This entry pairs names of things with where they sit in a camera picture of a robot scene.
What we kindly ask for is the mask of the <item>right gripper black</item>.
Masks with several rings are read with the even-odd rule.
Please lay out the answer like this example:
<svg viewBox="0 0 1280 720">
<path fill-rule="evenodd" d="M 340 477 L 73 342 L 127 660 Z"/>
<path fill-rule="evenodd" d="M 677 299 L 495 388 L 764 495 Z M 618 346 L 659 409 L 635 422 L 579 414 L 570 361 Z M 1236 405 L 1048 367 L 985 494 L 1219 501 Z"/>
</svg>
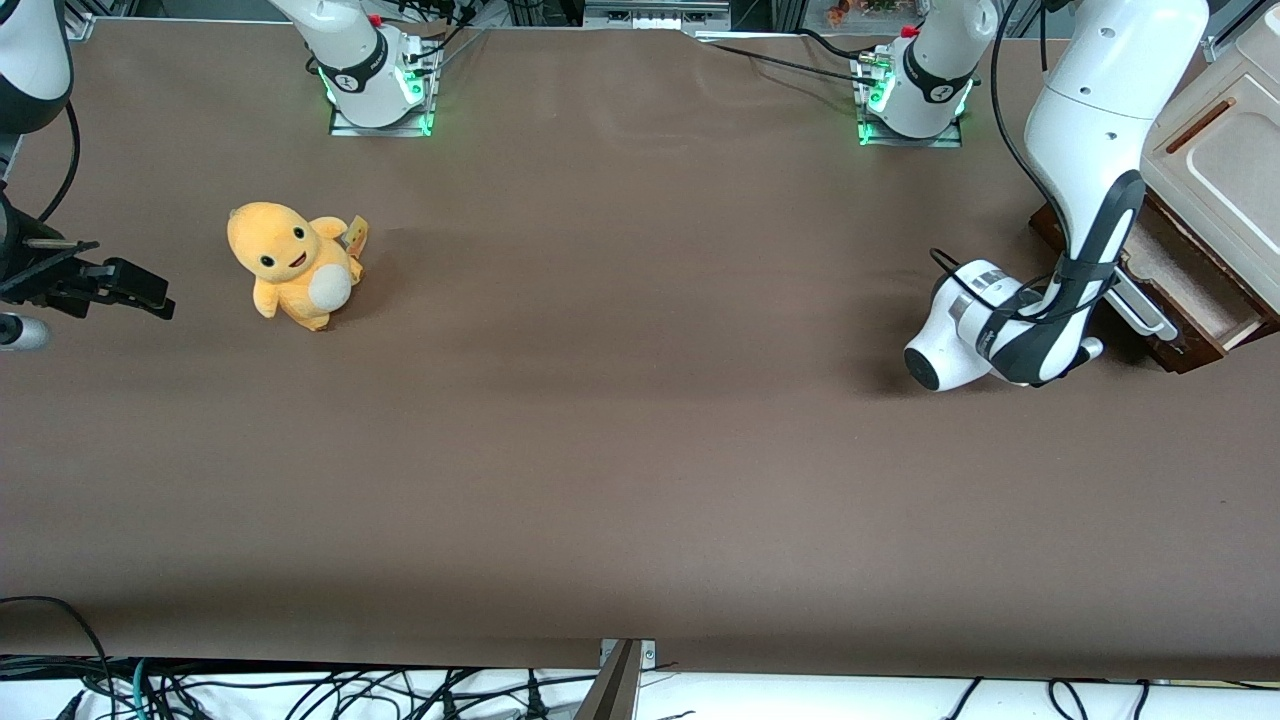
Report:
<svg viewBox="0 0 1280 720">
<path fill-rule="evenodd" d="M 86 319 L 95 305 L 120 304 L 163 320 L 173 319 L 177 304 L 169 281 L 122 258 L 105 261 L 105 291 L 92 263 L 47 264 L 60 250 L 32 249 L 29 240 L 61 240 L 61 234 L 13 206 L 1 192 L 1 281 L 4 301 L 27 301 L 45 293 L 45 307 Z"/>
</svg>

